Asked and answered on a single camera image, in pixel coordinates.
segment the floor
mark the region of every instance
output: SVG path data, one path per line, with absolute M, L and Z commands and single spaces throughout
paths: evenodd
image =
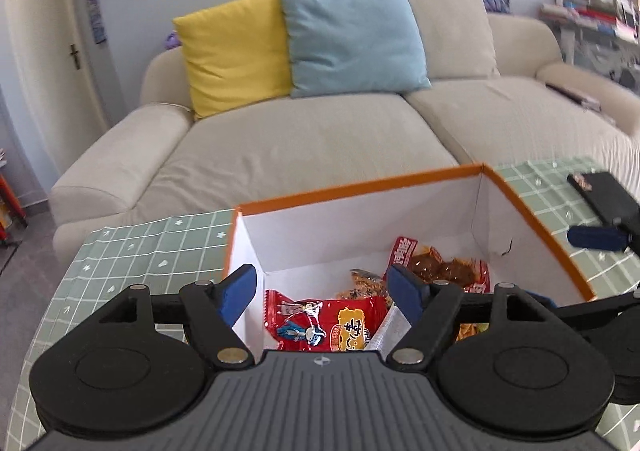
M 0 274 L 0 447 L 22 359 L 65 272 L 53 253 L 55 226 L 50 213 L 31 216 L 29 222 L 26 230 L 15 233 L 22 244 Z M 0 254 L 0 268 L 3 258 L 5 253 Z

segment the snack package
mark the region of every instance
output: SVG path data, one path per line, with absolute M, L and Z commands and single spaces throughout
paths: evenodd
M 278 349 L 290 352 L 363 350 L 385 316 L 381 296 L 292 301 L 267 290 L 264 298 L 264 325 Z
M 391 308 L 393 300 L 386 290 L 386 282 L 378 274 L 363 271 L 362 269 L 351 269 L 351 279 L 353 279 L 354 288 L 340 292 L 337 295 L 338 299 L 362 299 L 380 296 L 385 298 L 386 307 Z
M 486 294 L 491 292 L 489 267 L 481 260 L 459 259 L 444 261 L 434 247 L 420 247 L 415 250 L 417 241 L 400 237 L 396 240 L 389 258 L 389 265 L 400 263 L 425 283 L 444 279 L 459 285 L 465 292 Z M 482 333 L 489 328 L 488 323 L 460 325 L 458 341 Z

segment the box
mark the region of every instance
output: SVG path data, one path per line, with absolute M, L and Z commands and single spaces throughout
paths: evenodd
M 593 299 L 587 281 L 509 185 L 469 165 L 285 196 L 236 210 L 226 274 L 257 269 L 254 300 L 234 326 L 255 357 L 275 341 L 264 329 L 264 291 L 294 301 L 352 288 L 350 269 L 382 275 L 398 236 L 445 259 L 484 259 L 502 281 L 559 306 Z

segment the logo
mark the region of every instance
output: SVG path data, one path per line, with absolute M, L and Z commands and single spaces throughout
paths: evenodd
M 330 362 L 331 362 L 331 359 L 329 359 L 329 357 L 324 357 L 324 355 L 322 357 L 316 357 L 314 359 L 314 363 L 319 367 L 324 367 L 328 365 Z
M 591 191 L 593 190 L 593 187 L 591 187 L 591 184 L 587 182 L 587 180 L 584 178 L 584 175 L 581 175 L 580 173 L 575 173 L 572 175 L 575 183 L 578 184 L 578 186 L 580 186 L 580 189 L 582 189 L 583 191 Z
M 343 308 L 338 313 L 338 324 L 331 329 L 332 352 L 364 350 L 366 345 L 364 312 Z

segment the white door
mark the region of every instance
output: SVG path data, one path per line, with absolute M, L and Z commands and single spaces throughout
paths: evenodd
M 72 0 L 6 0 L 20 83 L 60 174 L 107 131 Z

